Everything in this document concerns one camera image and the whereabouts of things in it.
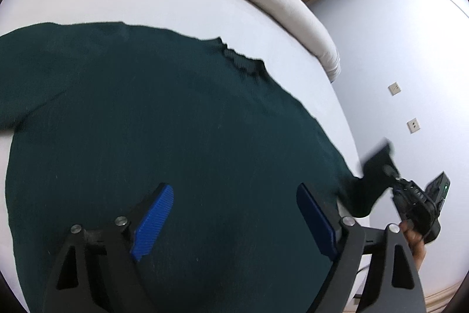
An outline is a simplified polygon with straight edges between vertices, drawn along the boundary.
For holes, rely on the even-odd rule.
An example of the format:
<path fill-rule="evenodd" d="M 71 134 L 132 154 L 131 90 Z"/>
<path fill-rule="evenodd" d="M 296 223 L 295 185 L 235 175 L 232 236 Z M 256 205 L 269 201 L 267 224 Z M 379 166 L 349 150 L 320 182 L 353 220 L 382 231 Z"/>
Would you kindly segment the person's right hand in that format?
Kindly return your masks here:
<path fill-rule="evenodd" d="M 424 239 L 407 221 L 400 222 L 399 227 L 408 243 L 416 269 L 420 270 L 426 256 Z"/>

